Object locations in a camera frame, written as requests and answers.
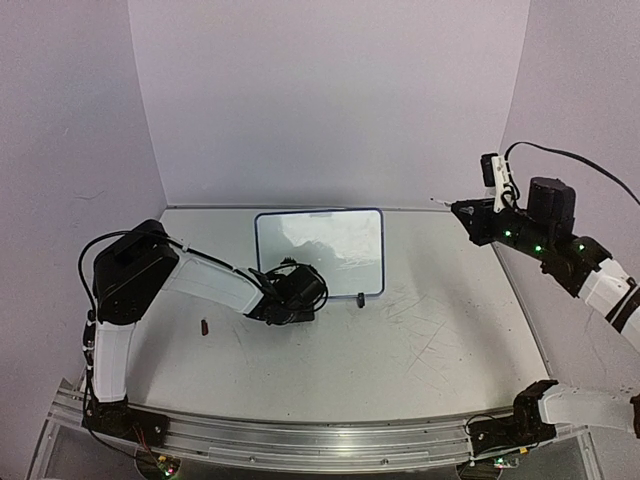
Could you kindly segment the small blue-framed whiteboard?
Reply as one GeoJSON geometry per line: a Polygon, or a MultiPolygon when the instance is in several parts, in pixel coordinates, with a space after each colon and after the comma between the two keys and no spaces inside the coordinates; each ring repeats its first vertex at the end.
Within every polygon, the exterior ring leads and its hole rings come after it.
{"type": "Polygon", "coordinates": [[[263,272],[289,258],[312,265],[330,298],[373,297],[385,290],[384,217],[377,208],[261,213],[254,234],[263,272]]]}

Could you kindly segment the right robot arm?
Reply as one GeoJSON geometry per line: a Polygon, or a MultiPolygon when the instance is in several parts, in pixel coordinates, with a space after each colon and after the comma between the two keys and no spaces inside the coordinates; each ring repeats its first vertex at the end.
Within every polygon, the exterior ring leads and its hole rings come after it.
{"type": "MultiPolygon", "coordinates": [[[[456,201],[453,215],[477,246],[500,243],[539,261],[569,295],[602,315],[633,347],[639,345],[639,284],[613,255],[588,236],[573,233],[576,194],[558,179],[535,177],[527,207],[494,209],[490,198],[456,201]]],[[[523,447],[555,438],[559,424],[639,432],[639,397],[589,391],[540,380],[514,399],[510,416],[469,427],[475,453],[523,447]]]]}

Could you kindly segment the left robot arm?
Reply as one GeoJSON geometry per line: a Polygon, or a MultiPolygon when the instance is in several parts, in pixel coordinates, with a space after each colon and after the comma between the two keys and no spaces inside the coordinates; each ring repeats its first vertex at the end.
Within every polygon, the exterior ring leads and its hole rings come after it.
{"type": "Polygon", "coordinates": [[[286,258],[267,272],[242,269],[180,243],[154,219],[101,235],[81,252],[78,276],[89,299],[82,425],[91,434],[154,446],[169,419],[131,407],[126,380],[135,327],[161,292],[212,301],[270,326],[310,322],[329,298],[326,280],[309,264],[286,258]],[[83,255],[103,241],[110,244],[87,276],[83,255]]]}

